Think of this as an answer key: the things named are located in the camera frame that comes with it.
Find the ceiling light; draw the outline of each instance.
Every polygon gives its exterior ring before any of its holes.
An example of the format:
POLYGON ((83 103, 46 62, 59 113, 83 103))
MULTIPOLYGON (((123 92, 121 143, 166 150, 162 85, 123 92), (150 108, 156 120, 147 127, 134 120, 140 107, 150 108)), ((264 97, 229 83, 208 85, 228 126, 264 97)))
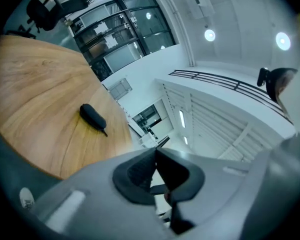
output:
POLYGON ((184 119, 184 113, 181 110, 179 110, 179 114, 180 114, 180 118, 181 118, 182 127, 186 128, 185 119, 184 119))
POLYGON ((281 50, 287 51, 291 46, 290 38, 286 33, 279 32, 275 36, 275 42, 281 50))
POLYGON ((207 39, 209 42, 212 42, 216 39, 216 33, 211 30, 211 29, 207 29, 205 32, 204 32, 204 37, 205 39, 207 39))

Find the window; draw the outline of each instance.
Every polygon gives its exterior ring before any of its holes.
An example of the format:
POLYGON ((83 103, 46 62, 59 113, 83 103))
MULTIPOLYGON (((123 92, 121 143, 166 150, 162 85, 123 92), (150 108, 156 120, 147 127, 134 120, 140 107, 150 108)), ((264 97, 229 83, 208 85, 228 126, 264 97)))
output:
POLYGON ((100 81, 146 55, 175 44, 155 0, 111 1, 85 12, 70 27, 100 81))

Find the shoe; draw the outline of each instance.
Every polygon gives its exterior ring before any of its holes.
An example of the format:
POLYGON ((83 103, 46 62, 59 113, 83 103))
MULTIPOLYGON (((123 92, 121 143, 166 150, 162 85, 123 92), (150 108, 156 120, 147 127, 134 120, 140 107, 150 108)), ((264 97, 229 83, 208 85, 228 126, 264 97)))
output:
POLYGON ((24 209, 30 210, 35 204, 34 196, 31 194, 29 188, 23 187, 19 193, 20 202, 24 209))

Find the ceiling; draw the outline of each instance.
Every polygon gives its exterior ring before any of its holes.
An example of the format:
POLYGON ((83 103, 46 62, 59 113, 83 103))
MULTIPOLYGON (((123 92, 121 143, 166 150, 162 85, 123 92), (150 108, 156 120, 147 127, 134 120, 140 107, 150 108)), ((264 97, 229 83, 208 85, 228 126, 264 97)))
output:
POLYGON ((178 84, 161 85, 174 127, 181 139, 187 137, 188 146, 197 155, 251 162, 258 152, 273 148, 282 140, 269 126, 256 123, 251 115, 216 97, 185 91, 178 84), (180 110, 184 113, 185 128, 180 110))
POLYGON ((283 0, 210 0, 214 13, 200 19, 194 18, 186 0, 173 1, 196 61, 231 63, 256 70, 299 66, 296 16, 283 0), (214 41, 205 39, 206 29, 215 32, 214 41), (279 32, 290 38, 287 51, 276 44, 279 32))

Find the railing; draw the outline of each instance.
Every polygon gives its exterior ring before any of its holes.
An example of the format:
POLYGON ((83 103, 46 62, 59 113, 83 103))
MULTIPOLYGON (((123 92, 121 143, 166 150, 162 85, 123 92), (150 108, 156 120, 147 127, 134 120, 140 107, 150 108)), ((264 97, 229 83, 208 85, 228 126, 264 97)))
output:
POLYGON ((218 75, 218 74, 211 74, 211 73, 204 73, 204 72, 198 72, 198 71, 190 71, 190 70, 175 70, 174 72, 169 74, 170 76, 176 76, 176 77, 182 77, 182 78, 189 78, 189 79, 195 79, 200 80, 203 82, 207 82, 210 84, 222 86, 228 89, 231 89, 235 92, 241 93, 243 95, 246 95, 250 97, 251 99, 254 99, 263 105, 267 106, 268 108, 272 109, 276 113, 278 113, 280 116, 284 117, 288 121, 290 121, 280 108, 280 106, 272 101, 272 99, 269 98, 266 91, 255 87, 251 84, 248 84, 246 82, 242 82, 230 77, 218 75))

